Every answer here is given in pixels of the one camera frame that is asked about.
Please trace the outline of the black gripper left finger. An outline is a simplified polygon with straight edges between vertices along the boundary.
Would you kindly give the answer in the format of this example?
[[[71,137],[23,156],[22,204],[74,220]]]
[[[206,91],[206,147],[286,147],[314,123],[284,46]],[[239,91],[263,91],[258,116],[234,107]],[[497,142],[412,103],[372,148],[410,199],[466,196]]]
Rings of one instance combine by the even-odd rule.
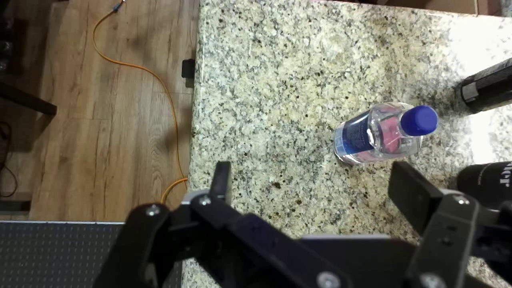
[[[335,263],[260,215],[234,209],[230,190],[231,164],[220,161],[210,188],[178,209],[162,203],[135,207],[95,288],[162,288],[186,259],[228,288],[343,288]]]

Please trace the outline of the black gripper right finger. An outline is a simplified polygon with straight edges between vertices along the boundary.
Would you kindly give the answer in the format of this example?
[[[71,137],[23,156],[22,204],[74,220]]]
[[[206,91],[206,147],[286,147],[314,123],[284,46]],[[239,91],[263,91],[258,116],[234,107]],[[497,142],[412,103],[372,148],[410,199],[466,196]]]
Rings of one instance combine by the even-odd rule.
[[[484,206],[462,191],[444,193],[409,161],[394,161],[390,198],[422,235],[406,271],[409,288],[487,288],[468,273],[481,257],[512,283],[511,203]]]

